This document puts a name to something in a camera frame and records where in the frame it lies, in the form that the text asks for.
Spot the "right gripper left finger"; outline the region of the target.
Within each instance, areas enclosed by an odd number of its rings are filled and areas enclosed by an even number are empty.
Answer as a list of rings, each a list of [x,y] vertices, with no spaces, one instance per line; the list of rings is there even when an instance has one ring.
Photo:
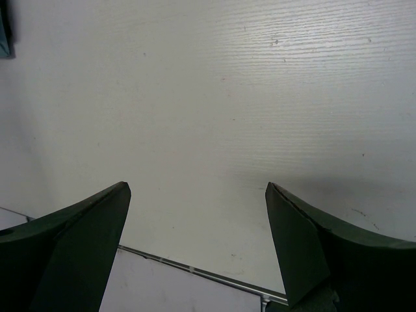
[[[1,310],[99,311],[130,201],[122,181],[1,230]]]

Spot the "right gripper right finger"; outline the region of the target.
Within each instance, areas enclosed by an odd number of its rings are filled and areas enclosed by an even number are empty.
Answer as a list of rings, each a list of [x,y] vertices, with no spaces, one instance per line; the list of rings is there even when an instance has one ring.
[[[362,229],[275,183],[266,208],[287,311],[414,311],[415,243]]]

